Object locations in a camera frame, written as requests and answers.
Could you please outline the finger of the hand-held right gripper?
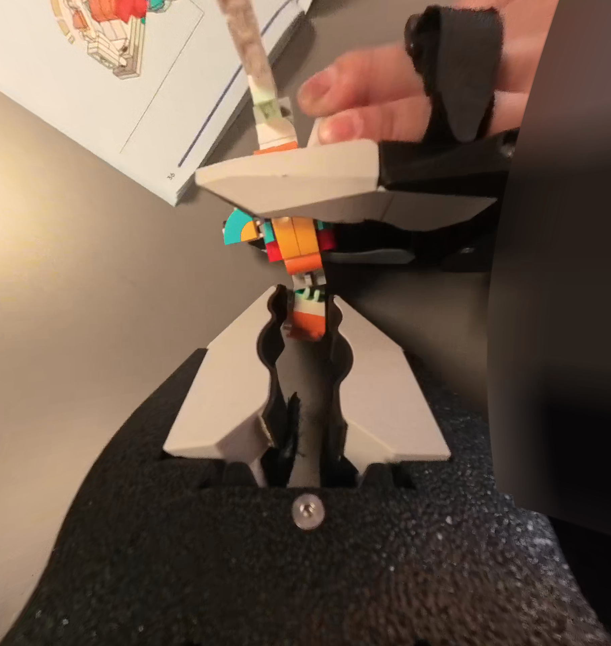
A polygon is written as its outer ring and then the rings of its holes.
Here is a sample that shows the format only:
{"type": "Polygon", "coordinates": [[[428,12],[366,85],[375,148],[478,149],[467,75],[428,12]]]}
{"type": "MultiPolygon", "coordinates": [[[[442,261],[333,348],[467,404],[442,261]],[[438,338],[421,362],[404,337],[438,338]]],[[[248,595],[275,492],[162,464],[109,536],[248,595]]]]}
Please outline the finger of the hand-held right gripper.
{"type": "Polygon", "coordinates": [[[361,252],[329,251],[328,263],[345,265],[407,265],[415,255],[407,249],[373,249],[361,252]]]}
{"type": "Polygon", "coordinates": [[[356,140],[229,159],[199,168],[198,187],[247,214],[330,223],[375,221],[425,231],[465,222],[494,197],[390,190],[379,179],[379,147],[356,140]]]}

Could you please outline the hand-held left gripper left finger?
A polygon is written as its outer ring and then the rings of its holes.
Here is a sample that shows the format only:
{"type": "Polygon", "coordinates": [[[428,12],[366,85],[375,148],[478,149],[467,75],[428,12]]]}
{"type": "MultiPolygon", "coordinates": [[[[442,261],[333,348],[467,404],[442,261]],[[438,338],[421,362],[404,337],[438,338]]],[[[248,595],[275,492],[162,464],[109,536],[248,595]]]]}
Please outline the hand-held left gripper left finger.
{"type": "Polygon", "coordinates": [[[277,373],[287,304],[287,288],[271,287],[207,346],[166,454],[243,463],[260,486],[287,486],[291,422],[277,373]]]}

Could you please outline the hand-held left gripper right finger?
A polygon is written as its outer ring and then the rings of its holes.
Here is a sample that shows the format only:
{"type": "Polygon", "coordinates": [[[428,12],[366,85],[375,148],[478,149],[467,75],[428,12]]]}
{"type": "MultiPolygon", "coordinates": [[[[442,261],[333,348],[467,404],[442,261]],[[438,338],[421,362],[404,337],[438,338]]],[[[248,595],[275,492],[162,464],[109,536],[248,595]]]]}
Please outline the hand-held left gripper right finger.
{"type": "Polygon", "coordinates": [[[404,350],[339,296],[329,303],[328,487],[374,465],[444,462],[451,451],[404,350]]]}

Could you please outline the colourful toy brick fish body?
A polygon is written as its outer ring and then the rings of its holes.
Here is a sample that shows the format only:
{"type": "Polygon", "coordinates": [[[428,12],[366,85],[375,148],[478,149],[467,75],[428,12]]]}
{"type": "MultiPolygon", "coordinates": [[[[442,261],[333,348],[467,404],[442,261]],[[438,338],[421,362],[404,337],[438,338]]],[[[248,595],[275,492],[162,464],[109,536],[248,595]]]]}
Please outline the colourful toy brick fish body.
{"type": "MultiPolygon", "coordinates": [[[[247,77],[258,139],[256,156],[298,149],[289,98],[278,94],[251,1],[219,1],[221,13],[247,77]]],[[[282,261],[296,290],[325,284],[320,242],[332,241],[326,225],[304,217],[261,220],[239,209],[223,224],[224,243],[263,242],[270,262],[282,261]]]]}

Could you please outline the orange toy brick head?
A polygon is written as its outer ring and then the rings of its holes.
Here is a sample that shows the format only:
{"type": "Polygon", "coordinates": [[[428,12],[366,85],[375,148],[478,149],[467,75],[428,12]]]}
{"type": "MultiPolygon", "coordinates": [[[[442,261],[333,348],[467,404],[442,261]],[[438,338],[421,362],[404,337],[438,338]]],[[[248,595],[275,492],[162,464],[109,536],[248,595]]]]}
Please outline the orange toy brick head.
{"type": "Polygon", "coordinates": [[[321,340],[327,329],[327,301],[324,286],[290,291],[283,325],[287,337],[311,342],[321,340]]]}

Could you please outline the person's right hand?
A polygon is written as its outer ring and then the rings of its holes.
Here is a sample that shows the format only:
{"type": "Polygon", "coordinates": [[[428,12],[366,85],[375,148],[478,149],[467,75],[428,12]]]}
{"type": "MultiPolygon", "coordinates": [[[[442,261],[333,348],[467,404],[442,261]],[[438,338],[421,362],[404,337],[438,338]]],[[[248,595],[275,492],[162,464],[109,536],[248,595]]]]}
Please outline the person's right hand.
{"type": "MultiPolygon", "coordinates": [[[[504,23],[503,57],[489,134],[519,128],[558,1],[458,1],[494,7],[504,23]]],[[[431,105],[403,44],[345,53],[298,92],[301,111],[319,119],[320,144],[357,139],[421,141],[431,105]]]]}

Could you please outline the open pale blue instruction booklet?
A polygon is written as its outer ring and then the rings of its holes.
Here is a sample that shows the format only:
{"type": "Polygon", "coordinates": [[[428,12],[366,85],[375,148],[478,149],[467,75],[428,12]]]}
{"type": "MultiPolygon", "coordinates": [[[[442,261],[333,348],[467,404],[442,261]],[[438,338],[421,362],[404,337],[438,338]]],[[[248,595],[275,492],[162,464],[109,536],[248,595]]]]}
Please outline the open pale blue instruction booklet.
{"type": "Polygon", "coordinates": [[[217,1],[0,1],[0,91],[172,205],[250,99],[217,1]]]}

